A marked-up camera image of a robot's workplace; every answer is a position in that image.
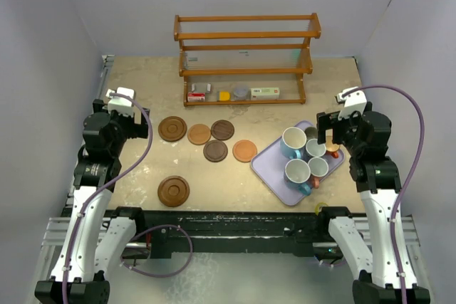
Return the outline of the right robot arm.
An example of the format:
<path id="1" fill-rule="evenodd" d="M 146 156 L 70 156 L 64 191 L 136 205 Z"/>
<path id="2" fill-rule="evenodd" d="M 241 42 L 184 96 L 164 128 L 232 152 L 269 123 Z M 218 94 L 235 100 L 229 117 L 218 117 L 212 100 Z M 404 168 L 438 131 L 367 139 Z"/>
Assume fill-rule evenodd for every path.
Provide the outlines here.
<path id="1" fill-rule="evenodd" d="M 410 264 L 400 217 L 402 193 L 396 164 L 387 156 L 390 119 L 372 110 L 355 111 L 347 118 L 337 112 L 317 116 L 318 141 L 343 145 L 351 158 L 350 175 L 363 202 L 370 243 L 356 230 L 349 210 L 324 207 L 317 233 L 334 240 L 353 274 L 355 303 L 429 303 L 430 291 L 420 285 Z"/>

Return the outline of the orange wood coaster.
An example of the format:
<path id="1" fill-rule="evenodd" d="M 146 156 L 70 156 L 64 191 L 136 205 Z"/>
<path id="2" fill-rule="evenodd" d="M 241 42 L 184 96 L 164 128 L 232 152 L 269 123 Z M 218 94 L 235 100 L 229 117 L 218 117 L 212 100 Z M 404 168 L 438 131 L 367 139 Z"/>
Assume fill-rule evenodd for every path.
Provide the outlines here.
<path id="1" fill-rule="evenodd" d="M 239 140 L 234 144 L 232 153 L 237 161 L 250 162 L 257 155 L 257 147 L 250 140 Z"/>

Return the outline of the light wood coaster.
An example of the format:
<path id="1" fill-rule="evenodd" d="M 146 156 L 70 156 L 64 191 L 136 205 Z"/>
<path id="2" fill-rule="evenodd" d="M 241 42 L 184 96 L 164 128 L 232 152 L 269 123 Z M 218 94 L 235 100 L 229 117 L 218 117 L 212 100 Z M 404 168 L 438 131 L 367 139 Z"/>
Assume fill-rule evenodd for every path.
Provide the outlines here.
<path id="1" fill-rule="evenodd" d="M 191 126 L 187 133 L 187 139 L 194 145 L 204 145 L 211 138 L 211 130 L 204 124 Z"/>

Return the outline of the brown ringed coaster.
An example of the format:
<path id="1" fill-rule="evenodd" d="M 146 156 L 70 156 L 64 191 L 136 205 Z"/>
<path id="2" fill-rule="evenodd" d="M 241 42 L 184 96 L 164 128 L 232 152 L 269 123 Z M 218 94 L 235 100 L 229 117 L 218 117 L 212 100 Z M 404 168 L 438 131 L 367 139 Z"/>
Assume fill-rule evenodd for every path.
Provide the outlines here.
<path id="1" fill-rule="evenodd" d="M 163 119 L 158 126 L 159 136 L 167 142 L 181 140 L 187 132 L 186 122 L 178 116 L 169 116 Z"/>
<path id="2" fill-rule="evenodd" d="M 162 204 L 168 207 L 177 207 L 184 204 L 190 195 L 190 186 L 181 176 L 170 176 L 163 179 L 157 195 Z"/>

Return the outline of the dark walnut coaster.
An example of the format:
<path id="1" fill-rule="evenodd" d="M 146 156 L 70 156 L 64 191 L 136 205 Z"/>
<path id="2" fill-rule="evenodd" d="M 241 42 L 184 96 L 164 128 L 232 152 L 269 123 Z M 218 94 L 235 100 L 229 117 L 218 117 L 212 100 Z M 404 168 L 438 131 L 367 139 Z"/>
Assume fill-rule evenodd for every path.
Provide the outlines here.
<path id="1" fill-rule="evenodd" d="M 234 134 L 234 126 L 228 120 L 217 120 L 211 126 L 211 134 L 216 140 L 228 140 Z"/>
<path id="2" fill-rule="evenodd" d="M 210 140 L 204 145 L 203 155 L 210 162 L 221 162 L 226 158 L 228 148 L 223 141 Z"/>

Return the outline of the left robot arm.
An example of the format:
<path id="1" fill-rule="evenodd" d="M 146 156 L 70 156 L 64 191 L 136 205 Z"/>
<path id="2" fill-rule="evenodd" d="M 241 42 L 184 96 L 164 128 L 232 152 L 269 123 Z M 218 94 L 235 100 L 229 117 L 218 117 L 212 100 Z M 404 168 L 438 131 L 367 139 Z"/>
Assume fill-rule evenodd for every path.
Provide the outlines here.
<path id="1" fill-rule="evenodd" d="M 83 122 L 83 145 L 73 173 L 73 206 L 63 247 L 49 278 L 38 281 L 40 303 L 107 303 L 108 273 L 128 240 L 144 238 L 147 228 L 139 207 L 119 207 L 104 237 L 105 211 L 115 183 L 128 174 L 119 160 L 129 139 L 152 142 L 150 111 L 128 95 L 111 93 L 93 101 Z"/>

